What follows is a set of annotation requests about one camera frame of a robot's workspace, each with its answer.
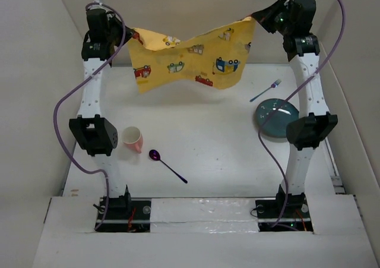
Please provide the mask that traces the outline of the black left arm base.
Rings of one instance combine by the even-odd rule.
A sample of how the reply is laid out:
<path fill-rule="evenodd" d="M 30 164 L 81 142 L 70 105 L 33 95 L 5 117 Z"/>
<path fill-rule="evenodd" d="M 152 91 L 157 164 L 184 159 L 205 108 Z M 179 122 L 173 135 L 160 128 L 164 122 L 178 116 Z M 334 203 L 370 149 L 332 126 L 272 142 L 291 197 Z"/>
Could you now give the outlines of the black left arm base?
<path fill-rule="evenodd" d="M 105 200 L 96 206 L 100 209 L 94 225 L 96 232 L 146 233 L 150 232 L 151 199 L 132 199 L 129 204 L 121 199 L 109 200 L 106 217 L 102 222 Z"/>

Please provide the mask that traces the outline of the blue metal fork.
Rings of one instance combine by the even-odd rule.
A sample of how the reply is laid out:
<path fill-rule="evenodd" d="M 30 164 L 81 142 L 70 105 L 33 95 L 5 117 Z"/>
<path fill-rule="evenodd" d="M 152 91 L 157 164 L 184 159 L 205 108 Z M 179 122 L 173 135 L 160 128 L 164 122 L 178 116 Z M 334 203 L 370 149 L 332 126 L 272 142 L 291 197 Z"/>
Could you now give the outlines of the blue metal fork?
<path fill-rule="evenodd" d="M 259 94 L 251 98 L 249 101 L 253 102 L 254 100 L 258 99 L 260 96 L 268 92 L 269 90 L 276 88 L 280 83 L 281 83 L 281 79 L 277 79 L 267 89 L 263 90 L 262 92 L 260 92 Z"/>

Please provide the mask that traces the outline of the teal ceramic plate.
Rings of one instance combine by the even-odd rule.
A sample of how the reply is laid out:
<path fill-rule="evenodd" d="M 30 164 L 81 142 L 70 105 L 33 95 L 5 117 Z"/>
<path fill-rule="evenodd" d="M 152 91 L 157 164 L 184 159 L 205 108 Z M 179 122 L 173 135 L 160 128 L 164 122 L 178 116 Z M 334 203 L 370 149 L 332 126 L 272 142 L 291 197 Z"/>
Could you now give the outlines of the teal ceramic plate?
<path fill-rule="evenodd" d="M 267 99 L 256 108 L 253 120 L 261 134 L 271 138 L 286 138 L 287 125 L 299 118 L 299 110 L 290 102 L 277 109 L 284 100 Z"/>

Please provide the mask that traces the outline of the yellow car-print placemat cloth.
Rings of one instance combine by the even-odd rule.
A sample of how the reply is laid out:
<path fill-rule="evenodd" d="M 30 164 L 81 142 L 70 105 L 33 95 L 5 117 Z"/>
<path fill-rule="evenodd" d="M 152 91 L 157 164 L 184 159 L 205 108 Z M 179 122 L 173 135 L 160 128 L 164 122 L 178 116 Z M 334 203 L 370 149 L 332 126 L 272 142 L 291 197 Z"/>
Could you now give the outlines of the yellow car-print placemat cloth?
<path fill-rule="evenodd" d="M 217 90 L 234 86 L 242 77 L 255 26 L 248 16 L 184 41 L 136 28 L 127 45 L 139 93 L 179 80 Z"/>

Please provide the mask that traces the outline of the pink ceramic mug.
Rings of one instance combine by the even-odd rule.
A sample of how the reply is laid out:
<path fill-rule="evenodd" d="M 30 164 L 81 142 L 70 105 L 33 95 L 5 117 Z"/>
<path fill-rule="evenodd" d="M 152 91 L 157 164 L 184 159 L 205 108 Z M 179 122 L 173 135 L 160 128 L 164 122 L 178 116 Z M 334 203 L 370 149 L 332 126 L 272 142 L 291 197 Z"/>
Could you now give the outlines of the pink ceramic mug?
<path fill-rule="evenodd" d="M 143 147 L 143 136 L 137 127 L 127 127 L 123 130 L 122 141 L 127 148 L 140 154 Z"/>

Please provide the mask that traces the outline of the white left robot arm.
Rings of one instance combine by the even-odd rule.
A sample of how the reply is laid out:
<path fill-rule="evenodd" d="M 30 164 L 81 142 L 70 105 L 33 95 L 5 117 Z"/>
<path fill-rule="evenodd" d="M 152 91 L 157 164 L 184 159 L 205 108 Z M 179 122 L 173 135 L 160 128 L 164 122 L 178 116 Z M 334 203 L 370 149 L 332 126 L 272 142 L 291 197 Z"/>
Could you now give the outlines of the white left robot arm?
<path fill-rule="evenodd" d="M 85 11 L 88 32 L 81 57 L 86 84 L 77 116 L 69 120 L 69 128 L 78 145 L 107 173 L 109 194 L 101 206 L 123 219 L 132 213 L 131 196 L 112 153 L 118 145 L 118 131 L 106 118 L 104 98 L 112 61 L 135 32 L 100 0 L 87 5 Z"/>

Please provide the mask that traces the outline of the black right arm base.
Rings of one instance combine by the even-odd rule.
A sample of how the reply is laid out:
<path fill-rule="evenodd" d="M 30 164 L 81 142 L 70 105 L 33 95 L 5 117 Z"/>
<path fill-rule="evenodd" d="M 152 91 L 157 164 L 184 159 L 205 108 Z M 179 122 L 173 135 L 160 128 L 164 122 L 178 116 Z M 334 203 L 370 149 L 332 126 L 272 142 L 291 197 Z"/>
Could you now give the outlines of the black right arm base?
<path fill-rule="evenodd" d="M 306 199 L 299 206 L 287 206 L 274 226 L 279 219 L 282 206 L 273 198 L 255 200 L 255 207 L 250 214 L 257 219 L 260 232 L 314 231 Z"/>

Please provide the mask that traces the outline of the purple metal spoon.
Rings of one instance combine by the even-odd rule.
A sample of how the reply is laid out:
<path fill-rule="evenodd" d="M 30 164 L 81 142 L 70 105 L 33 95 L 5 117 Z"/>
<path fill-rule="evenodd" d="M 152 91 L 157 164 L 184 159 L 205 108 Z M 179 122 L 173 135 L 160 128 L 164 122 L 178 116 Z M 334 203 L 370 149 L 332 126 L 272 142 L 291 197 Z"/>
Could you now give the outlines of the purple metal spoon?
<path fill-rule="evenodd" d="M 164 164 L 165 167 L 167 167 L 170 171 L 172 171 L 182 182 L 184 182 L 185 184 L 188 183 L 188 180 L 185 179 L 182 175 L 178 174 L 175 170 L 173 170 L 166 162 L 164 162 L 162 159 L 161 159 L 161 155 L 160 153 L 156 150 L 156 149 L 151 149 L 148 153 L 149 157 L 151 160 L 153 161 L 157 161 L 157 162 L 161 162 L 162 164 Z"/>

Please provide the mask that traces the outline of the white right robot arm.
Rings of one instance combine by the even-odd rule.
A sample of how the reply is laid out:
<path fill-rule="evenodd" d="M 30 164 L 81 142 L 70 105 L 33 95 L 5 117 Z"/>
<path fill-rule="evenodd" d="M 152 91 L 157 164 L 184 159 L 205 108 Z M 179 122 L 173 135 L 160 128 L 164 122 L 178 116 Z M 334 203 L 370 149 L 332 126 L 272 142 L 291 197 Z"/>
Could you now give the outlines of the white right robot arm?
<path fill-rule="evenodd" d="M 299 117 L 286 127 L 290 154 L 284 179 L 275 197 L 274 209 L 287 217 L 302 206 L 305 181 L 315 150 L 338 123 L 324 98 L 319 61 L 319 41 L 311 28 L 316 13 L 315 0 L 278 0 L 252 17 L 269 33 L 280 33 L 283 49 L 293 70 L 299 98 Z"/>

